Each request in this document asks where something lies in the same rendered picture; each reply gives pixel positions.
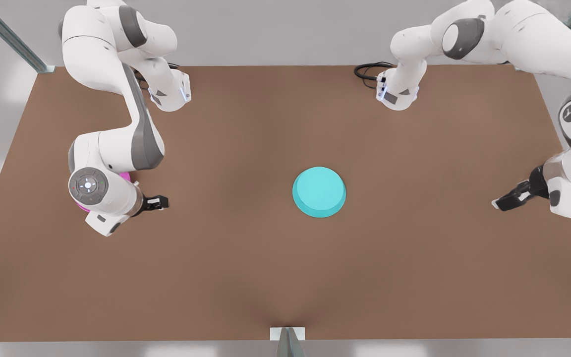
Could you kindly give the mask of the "pink plate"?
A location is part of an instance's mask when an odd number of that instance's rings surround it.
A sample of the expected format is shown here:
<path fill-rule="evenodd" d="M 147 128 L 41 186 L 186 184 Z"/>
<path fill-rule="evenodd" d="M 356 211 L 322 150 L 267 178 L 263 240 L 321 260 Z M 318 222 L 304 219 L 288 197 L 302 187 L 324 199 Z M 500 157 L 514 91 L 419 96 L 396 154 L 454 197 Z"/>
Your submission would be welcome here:
<path fill-rule="evenodd" d="M 131 177 L 129 172 L 125 172 L 125 173 L 120 173 L 119 174 L 124 180 L 128 181 L 129 183 L 132 183 Z M 82 206 L 80 203 L 78 203 L 77 201 L 75 202 L 77 204 L 77 206 L 79 206 L 84 212 L 89 212 L 88 208 L 85 208 L 84 206 Z"/>

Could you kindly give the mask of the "blue plate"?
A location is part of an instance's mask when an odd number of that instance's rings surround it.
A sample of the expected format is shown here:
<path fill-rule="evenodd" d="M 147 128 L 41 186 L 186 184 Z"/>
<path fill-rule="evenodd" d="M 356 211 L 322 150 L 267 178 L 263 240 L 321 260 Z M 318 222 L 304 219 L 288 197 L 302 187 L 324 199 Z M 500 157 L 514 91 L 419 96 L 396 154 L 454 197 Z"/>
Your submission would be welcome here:
<path fill-rule="evenodd" d="M 342 178 L 326 167 L 304 170 L 292 186 L 297 208 L 315 218 L 326 218 L 339 212 L 346 201 L 346 193 Z"/>

